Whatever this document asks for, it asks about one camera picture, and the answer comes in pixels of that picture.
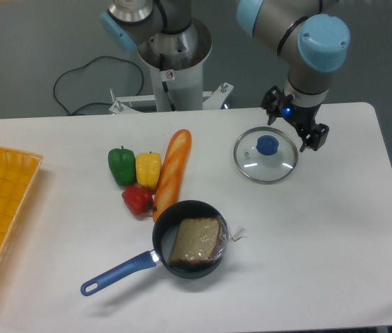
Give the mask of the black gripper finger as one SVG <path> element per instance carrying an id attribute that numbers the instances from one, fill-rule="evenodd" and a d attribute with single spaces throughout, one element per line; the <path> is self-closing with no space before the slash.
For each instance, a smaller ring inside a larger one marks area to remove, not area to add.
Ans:
<path id="1" fill-rule="evenodd" d="M 307 129 L 300 131 L 300 138 L 302 139 L 302 145 L 300 152 L 302 153 L 305 149 L 311 149 L 317 151 L 326 142 L 330 128 L 325 124 L 314 123 Z"/>
<path id="2" fill-rule="evenodd" d="M 264 95 L 260 107 L 266 111 L 267 125 L 272 125 L 277 118 L 282 117 L 281 102 L 284 94 L 278 86 L 273 86 Z"/>

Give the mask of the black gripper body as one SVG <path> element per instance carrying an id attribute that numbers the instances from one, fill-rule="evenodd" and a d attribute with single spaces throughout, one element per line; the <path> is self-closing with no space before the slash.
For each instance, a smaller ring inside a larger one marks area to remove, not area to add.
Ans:
<path id="1" fill-rule="evenodd" d="M 324 125 L 316 123 L 316 114 L 324 101 L 324 92 L 307 94 L 294 86 L 285 86 L 278 102 L 280 113 L 299 134 L 322 134 Z"/>

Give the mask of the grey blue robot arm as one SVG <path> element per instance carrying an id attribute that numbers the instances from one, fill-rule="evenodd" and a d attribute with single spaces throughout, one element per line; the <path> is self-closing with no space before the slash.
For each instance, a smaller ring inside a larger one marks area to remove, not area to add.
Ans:
<path id="1" fill-rule="evenodd" d="M 243 30 L 289 66 L 285 86 L 265 93 L 262 108 L 270 122 L 283 118 L 293 126 L 302 147 L 312 150 L 327 139 L 329 128 L 315 117 L 350 46 L 348 27 L 325 13 L 329 7 L 329 1 L 237 2 Z M 150 67 L 159 111 L 201 109 L 202 77 L 184 84 L 182 75 L 201 72 L 212 38 L 190 1 L 111 1 L 101 23 L 120 49 L 136 50 Z"/>

